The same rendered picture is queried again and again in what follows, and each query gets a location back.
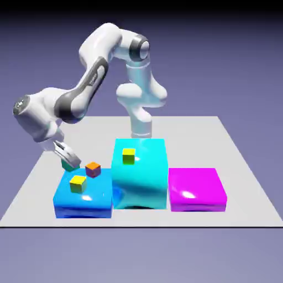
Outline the large blue box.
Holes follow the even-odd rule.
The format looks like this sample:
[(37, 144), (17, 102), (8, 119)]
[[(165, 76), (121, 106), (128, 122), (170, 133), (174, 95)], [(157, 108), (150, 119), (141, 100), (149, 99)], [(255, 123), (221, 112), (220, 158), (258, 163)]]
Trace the large blue box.
[[(70, 181), (74, 176), (85, 177), (84, 192), (72, 192)], [(112, 178), (110, 169), (91, 178), (84, 168), (65, 171), (53, 196), (56, 218), (111, 218)]]

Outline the large magenta box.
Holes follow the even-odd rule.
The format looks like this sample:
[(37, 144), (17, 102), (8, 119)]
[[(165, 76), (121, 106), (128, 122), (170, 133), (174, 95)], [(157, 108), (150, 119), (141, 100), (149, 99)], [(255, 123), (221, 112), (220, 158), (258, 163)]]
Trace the large magenta box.
[(227, 195), (215, 168), (170, 168), (170, 207), (173, 212), (224, 212)]

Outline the small yellow cube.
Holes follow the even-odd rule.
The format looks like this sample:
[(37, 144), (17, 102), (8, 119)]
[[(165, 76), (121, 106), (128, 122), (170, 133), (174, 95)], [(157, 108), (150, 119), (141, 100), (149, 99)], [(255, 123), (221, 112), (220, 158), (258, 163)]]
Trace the small yellow cube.
[(135, 163), (135, 149), (124, 148), (122, 151), (123, 164), (133, 165)]
[(69, 184), (72, 193), (83, 193), (87, 187), (87, 178), (85, 176), (75, 175)]

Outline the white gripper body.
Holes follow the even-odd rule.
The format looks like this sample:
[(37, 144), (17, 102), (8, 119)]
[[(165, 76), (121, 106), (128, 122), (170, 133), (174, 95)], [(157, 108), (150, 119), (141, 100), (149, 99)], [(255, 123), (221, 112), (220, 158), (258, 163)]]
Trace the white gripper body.
[(75, 154), (75, 152), (65, 143), (54, 141), (55, 154), (57, 154), (62, 160), (64, 160), (72, 168), (77, 168), (81, 164), (80, 158)]

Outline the small orange cube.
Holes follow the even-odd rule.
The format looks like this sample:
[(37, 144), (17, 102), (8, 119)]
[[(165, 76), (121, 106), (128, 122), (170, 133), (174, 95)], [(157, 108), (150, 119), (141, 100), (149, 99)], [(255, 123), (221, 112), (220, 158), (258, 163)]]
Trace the small orange cube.
[(101, 174), (101, 165), (96, 162), (91, 162), (85, 166), (86, 175), (95, 178)]

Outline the small green cube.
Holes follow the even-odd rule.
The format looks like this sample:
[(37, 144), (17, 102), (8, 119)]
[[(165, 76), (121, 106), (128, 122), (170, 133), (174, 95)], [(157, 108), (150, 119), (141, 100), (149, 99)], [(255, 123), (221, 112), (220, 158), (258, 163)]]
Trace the small green cube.
[(77, 165), (76, 167), (72, 167), (71, 165), (69, 165), (66, 161), (64, 160), (61, 160), (61, 165), (62, 165), (62, 168), (68, 172), (72, 172), (78, 168), (80, 168), (80, 165)]

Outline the large cyan box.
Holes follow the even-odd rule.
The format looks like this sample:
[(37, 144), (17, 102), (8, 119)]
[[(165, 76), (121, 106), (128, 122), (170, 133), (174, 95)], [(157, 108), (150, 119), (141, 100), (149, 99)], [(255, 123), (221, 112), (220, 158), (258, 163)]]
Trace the large cyan box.
[[(123, 164), (124, 148), (135, 149), (135, 163)], [(166, 209), (169, 166), (164, 139), (117, 138), (111, 164), (115, 209)]]

